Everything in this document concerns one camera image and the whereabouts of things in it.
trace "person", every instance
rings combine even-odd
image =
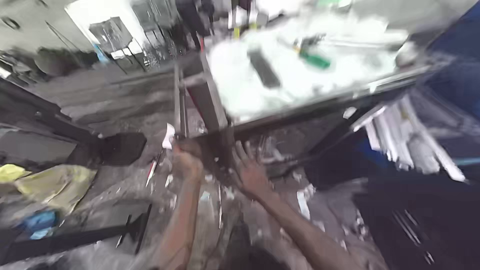
[[[176,144],[173,153],[174,175],[181,177],[184,182],[178,205],[165,230],[164,237],[154,252],[150,269],[186,269],[192,253],[204,167],[198,158],[201,154],[198,145]],[[339,244],[306,221],[280,198],[279,194],[273,190],[264,167],[254,159],[249,147],[245,151],[242,144],[237,142],[233,150],[233,159],[239,173],[238,186],[240,190],[249,198],[258,201],[278,221],[297,244],[313,269],[362,269]],[[280,267],[265,267],[265,264],[261,267],[280,269]]]
[[[197,50],[200,50],[202,46],[198,40],[197,33],[203,38],[209,36],[205,30],[205,26],[198,15],[197,7],[194,0],[176,0],[177,11],[183,20],[183,23],[190,31],[193,42]]]

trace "forearm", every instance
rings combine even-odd
[[[203,174],[185,179],[177,206],[155,251],[153,265],[165,270],[186,268],[195,236],[198,196]]]
[[[333,239],[306,221],[275,192],[259,199],[316,270],[360,270],[361,267]]]

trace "yellow cloth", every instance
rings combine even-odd
[[[13,164],[5,164],[0,167],[0,184],[12,183],[18,178],[27,176],[30,173],[31,172],[26,171],[22,167]]]
[[[70,214],[85,195],[96,171],[78,165],[58,165],[14,182],[28,198]]]

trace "hand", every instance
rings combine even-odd
[[[204,170],[200,146],[191,140],[177,142],[173,145],[173,170],[184,180],[201,180]]]
[[[232,153],[240,176],[238,185],[250,198],[261,200],[273,193],[272,183],[266,176],[265,168],[255,160],[250,144],[247,142],[245,146],[247,151],[243,149],[241,142],[237,141]]]

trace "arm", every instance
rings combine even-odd
[[[179,200],[152,258],[152,267],[160,270],[187,268],[195,236],[198,196],[204,178],[202,162],[174,147],[173,170],[183,178]]]
[[[240,187],[246,195],[257,200],[290,235],[303,255],[316,270],[361,270],[339,244],[323,231],[306,221],[280,196],[273,191],[264,168],[249,153],[247,155],[241,144],[233,158],[240,175]]]

